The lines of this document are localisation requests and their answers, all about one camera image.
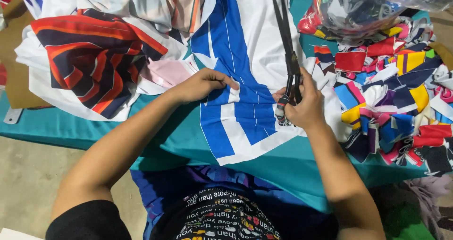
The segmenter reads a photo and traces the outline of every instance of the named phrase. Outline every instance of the right hand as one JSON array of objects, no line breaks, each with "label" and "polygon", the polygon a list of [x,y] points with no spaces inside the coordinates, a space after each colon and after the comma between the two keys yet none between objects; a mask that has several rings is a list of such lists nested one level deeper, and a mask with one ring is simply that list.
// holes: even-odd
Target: right hand
[{"label": "right hand", "polygon": [[[285,116],[292,124],[303,128],[306,132],[311,129],[326,124],[323,112],[323,95],[316,89],[312,76],[304,68],[300,68],[303,76],[302,85],[299,86],[302,94],[302,101],[293,106],[287,103],[285,106]],[[277,102],[286,92],[286,87],[272,94]],[[294,99],[294,92],[291,93],[290,100]]]}]

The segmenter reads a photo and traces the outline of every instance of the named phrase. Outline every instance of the teal cloth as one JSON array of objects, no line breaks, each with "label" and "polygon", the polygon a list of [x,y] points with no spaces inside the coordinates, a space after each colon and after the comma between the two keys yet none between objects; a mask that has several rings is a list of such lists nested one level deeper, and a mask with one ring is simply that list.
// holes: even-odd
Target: teal cloth
[{"label": "teal cloth", "polygon": [[[312,0],[292,0],[291,13],[297,24]],[[301,35],[307,56],[313,56],[313,46],[327,45],[336,53],[336,42]],[[156,96],[141,95],[133,104],[133,115]],[[0,98],[0,119],[6,115],[9,103],[5,94]],[[70,115],[57,108],[24,110],[17,124],[0,122],[0,135],[35,143],[88,149],[95,141],[116,127],[118,122],[93,122]],[[379,155],[371,155],[364,163],[351,157],[355,168],[368,187],[424,176],[426,167],[386,165]],[[184,164],[217,164],[200,127],[200,106],[197,103],[181,106],[161,131],[148,144],[133,170],[154,171]],[[276,149],[251,161],[226,165],[263,178],[293,193],[313,208],[329,211],[319,171],[309,140],[296,137]]]}]

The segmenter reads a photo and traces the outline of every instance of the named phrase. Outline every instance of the person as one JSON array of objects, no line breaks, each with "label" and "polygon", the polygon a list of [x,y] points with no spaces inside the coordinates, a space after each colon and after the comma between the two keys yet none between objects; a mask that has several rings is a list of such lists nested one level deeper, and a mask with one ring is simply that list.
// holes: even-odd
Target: person
[{"label": "person", "polygon": [[[300,86],[303,100],[295,106],[287,104],[285,113],[294,125],[307,133],[327,200],[338,222],[337,239],[385,239],[376,204],[325,122],[321,92],[315,88],[311,75],[305,69],[301,68],[300,72],[303,75]],[[127,172],[179,105],[202,100],[212,90],[227,85],[239,89],[227,75],[212,69],[201,69],[97,141],[62,180],[46,239],[130,239],[113,203],[111,187]],[[277,101],[284,93],[285,88],[282,88],[272,96]],[[196,174],[201,171],[192,168],[190,172]],[[260,203],[254,200],[260,199],[260,195],[255,195],[257,190],[263,191],[257,183],[260,179],[254,179],[253,184],[245,181],[241,184],[237,179],[252,176],[234,170],[227,171],[227,174],[235,180],[217,185],[212,180],[209,185],[198,182],[198,185],[190,183],[183,186],[178,183],[184,180],[178,178],[171,185],[165,185],[167,197],[164,199],[169,198],[172,204],[166,204],[159,213],[154,211],[149,214],[152,228],[145,230],[144,239],[304,239],[300,235],[286,234],[289,228],[302,228],[299,222],[287,219],[286,214],[275,219],[266,213],[272,211],[272,206],[277,206],[278,202]],[[167,178],[173,179],[174,175],[160,175],[157,181],[166,181]],[[140,188],[143,197],[147,189],[152,188]],[[180,193],[182,189],[190,192]],[[277,187],[271,189],[282,191]],[[159,193],[154,193],[151,199],[163,200]],[[304,214],[293,212],[291,216],[303,217]]]}]

